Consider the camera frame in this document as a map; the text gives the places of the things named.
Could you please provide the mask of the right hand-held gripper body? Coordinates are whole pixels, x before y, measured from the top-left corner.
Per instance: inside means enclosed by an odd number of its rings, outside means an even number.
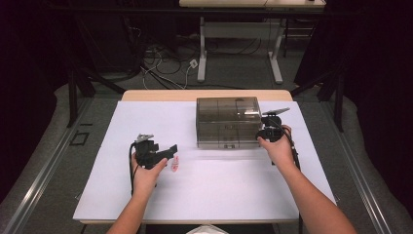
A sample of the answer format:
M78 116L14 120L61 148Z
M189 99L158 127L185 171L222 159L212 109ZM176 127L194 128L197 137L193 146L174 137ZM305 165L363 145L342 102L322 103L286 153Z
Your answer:
M282 119L279 117L280 114L288 111L289 108L282 108L277 110L270 110L263 112L261 115L261 122L263 124L263 129L266 131L268 136L267 140L270 142L276 142L283 136L289 138L286 133L285 128L282 126Z

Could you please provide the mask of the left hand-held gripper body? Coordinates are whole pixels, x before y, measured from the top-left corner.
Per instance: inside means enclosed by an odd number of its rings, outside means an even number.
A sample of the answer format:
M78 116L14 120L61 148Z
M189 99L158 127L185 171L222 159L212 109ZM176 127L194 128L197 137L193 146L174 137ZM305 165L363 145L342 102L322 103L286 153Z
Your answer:
M156 165L154 157L159 150L159 145L152 140L152 137L153 135L139 134L134 142L136 162L140 167L147 170Z

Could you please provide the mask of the smoky clear drawer cabinet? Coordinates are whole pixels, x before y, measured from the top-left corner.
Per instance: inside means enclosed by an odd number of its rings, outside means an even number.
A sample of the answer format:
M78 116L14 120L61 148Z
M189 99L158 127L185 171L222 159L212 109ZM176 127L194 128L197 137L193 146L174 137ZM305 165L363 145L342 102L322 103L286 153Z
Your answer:
M256 97L199 97L196 108L198 142L257 141L261 111Z

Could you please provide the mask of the person's right hand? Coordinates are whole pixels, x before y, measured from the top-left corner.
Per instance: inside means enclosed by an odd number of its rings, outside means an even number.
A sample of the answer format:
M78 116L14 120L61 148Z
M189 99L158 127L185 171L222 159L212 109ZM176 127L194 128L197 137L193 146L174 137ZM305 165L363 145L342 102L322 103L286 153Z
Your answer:
M289 141L291 129L287 125L282 125L282 129L285 131L285 134L279 140L270 142L260 136L258 138L258 143L267 151L271 161L283 174L284 172L295 169L296 166L292 156L291 143Z

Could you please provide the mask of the person's left hand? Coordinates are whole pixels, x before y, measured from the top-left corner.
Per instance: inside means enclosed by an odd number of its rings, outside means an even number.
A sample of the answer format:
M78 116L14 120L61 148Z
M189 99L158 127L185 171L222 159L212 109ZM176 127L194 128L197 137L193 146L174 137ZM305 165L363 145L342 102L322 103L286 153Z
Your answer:
M134 156L131 156L132 197L149 198L156 186L158 176L166 167L167 159L162 159L152 169L140 167Z

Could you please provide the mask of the white table mat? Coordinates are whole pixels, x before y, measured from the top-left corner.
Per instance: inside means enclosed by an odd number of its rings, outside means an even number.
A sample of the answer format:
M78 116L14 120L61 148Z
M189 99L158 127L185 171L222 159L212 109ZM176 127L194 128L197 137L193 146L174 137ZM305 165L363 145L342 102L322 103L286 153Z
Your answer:
M131 197L129 149L151 134L162 149L178 147L177 170L162 170L144 222L293 221L298 210L282 175L261 147L201 149L193 101L121 101L96 155L74 219L115 220Z

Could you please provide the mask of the black metal stand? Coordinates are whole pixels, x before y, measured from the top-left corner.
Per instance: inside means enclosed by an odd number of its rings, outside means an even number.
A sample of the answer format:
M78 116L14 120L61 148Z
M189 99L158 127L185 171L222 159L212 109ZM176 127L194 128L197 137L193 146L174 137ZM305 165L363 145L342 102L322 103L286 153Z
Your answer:
M333 121L337 129L343 133L342 107L344 100L344 73L340 71L327 71L319 77L314 78L303 85L290 91L293 97L313 88L316 84L321 84L317 94L319 101L329 101L334 96Z
M95 89L92 81L102 84L110 90L122 95L126 90L109 80L103 78L98 73L85 66L74 66L68 71L68 91L69 91L69 121L68 128L71 128L78 118L78 94L80 91L86 98L93 98Z

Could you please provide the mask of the white desk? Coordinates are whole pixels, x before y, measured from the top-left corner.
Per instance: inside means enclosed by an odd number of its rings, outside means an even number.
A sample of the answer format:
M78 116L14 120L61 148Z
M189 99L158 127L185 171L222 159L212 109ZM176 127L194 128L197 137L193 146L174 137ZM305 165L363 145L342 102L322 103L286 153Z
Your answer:
M294 13L304 10L306 13L320 13L325 0L179 0L179 6L187 10L281 10L283 13ZM286 31L286 19L265 17L265 21L228 22L206 20L200 17L200 58L198 81L204 82L207 71L207 38L242 38L265 39L274 41L274 47L268 52L273 77L277 84L283 82L277 61L282 36Z

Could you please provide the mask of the dark curtain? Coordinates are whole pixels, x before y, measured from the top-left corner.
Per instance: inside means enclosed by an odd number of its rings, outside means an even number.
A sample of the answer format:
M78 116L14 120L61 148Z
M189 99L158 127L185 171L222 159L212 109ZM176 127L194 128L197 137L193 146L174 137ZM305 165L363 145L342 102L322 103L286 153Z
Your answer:
M295 76L302 86L344 63L344 96L357 107L365 150L413 216L413 0L325 0Z
M41 0L0 0L0 203L49 126L64 84Z

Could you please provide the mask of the black metal crossbar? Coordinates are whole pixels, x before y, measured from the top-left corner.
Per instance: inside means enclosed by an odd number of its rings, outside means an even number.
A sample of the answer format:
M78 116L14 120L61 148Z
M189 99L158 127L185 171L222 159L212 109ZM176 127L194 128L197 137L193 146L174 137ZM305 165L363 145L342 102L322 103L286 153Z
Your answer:
M305 11L274 11L258 9L127 9L127 8L74 8L50 6L49 11L66 14L113 14L141 16L179 16L179 17L247 17L247 18L351 18L359 12L305 12Z

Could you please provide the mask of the metal floor rail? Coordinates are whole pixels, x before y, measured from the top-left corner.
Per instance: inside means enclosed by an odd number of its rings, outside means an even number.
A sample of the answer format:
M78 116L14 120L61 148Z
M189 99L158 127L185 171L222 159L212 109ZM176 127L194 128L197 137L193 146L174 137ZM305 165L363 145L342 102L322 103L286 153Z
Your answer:
M92 97L85 97L81 101L77 117L70 126L67 126L69 102L66 99L57 102L51 123L18 180L0 204L0 234L20 234L93 100Z
M357 188L360 199L368 212L370 220L377 232L377 234L393 234L387 220L385 219L381 208L379 207L378 201L374 196L370 186L361 168L357 162L354 152L352 151L350 144L348 143L344 133L340 132L338 127L334 122L333 109L328 102L322 101L320 103L321 109L324 115L328 118L327 122L329 126L333 129L334 134L340 141L340 145L343 148L345 161L348 170L352 176L353 182Z

